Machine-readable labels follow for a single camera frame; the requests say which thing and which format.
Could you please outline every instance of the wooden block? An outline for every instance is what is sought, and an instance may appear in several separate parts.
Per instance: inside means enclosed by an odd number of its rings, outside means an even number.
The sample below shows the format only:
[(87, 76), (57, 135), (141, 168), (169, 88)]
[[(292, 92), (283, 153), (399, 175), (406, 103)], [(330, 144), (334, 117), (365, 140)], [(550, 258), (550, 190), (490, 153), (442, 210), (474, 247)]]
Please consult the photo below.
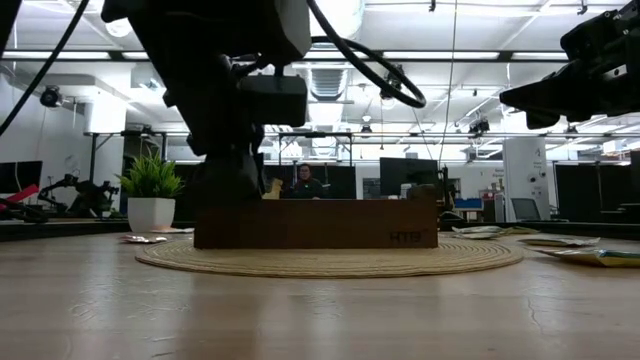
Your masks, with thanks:
[(211, 207), (198, 216), (199, 249), (438, 247), (436, 202), (263, 200)]

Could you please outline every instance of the pillar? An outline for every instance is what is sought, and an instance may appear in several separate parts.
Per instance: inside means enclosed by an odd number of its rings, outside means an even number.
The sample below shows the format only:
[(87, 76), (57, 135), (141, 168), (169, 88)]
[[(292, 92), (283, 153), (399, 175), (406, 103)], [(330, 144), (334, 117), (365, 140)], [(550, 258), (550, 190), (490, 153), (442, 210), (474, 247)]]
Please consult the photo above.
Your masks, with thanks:
[(535, 209), (541, 220), (550, 218), (549, 181), (546, 148), (543, 138), (513, 138), (504, 141), (506, 220), (515, 222), (518, 215), (533, 217)]
[[(119, 133), (125, 129), (126, 116), (127, 105), (124, 101), (108, 94), (99, 95), (86, 104), (86, 132)], [(122, 174), (124, 138), (113, 136), (108, 139), (108, 135), (100, 136), (97, 145), (99, 148), (95, 154), (94, 184), (102, 185), (104, 181), (110, 181), (112, 186), (119, 187), (120, 180), (116, 175)], [(119, 194), (113, 196), (112, 207), (120, 208)]]

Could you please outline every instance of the red object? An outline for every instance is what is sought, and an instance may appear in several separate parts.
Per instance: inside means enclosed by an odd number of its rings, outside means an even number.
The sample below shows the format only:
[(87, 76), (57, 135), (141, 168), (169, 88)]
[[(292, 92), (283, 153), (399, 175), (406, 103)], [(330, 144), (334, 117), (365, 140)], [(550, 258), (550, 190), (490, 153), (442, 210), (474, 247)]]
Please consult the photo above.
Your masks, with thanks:
[[(28, 186), (28, 187), (24, 188), (19, 193), (15, 193), (15, 194), (9, 196), (8, 198), (6, 198), (6, 200), (7, 201), (11, 201), (13, 203), (19, 203), (20, 201), (28, 198), (29, 196), (31, 196), (33, 194), (37, 194), (38, 192), (40, 192), (40, 189), (36, 185), (31, 185), (31, 186)], [(0, 204), (0, 211), (4, 210), (5, 208), (6, 208), (5, 205)]]

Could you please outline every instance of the green plant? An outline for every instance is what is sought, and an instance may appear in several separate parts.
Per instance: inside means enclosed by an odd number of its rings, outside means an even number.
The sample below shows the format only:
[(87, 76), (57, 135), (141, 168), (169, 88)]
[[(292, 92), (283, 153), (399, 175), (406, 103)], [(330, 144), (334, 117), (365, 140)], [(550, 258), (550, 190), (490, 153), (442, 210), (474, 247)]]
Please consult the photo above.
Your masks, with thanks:
[(184, 187), (175, 174), (175, 162), (164, 162), (159, 155), (136, 158), (133, 167), (118, 176), (124, 191), (130, 197), (174, 198)]

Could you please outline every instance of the white pot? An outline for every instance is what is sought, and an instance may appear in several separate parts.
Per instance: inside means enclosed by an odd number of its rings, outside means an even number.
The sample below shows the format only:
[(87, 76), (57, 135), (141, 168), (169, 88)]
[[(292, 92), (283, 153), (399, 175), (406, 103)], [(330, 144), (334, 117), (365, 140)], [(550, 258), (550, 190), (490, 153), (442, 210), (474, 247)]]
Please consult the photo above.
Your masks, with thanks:
[(173, 223), (176, 201), (161, 198), (129, 198), (129, 226), (133, 232), (169, 228)]

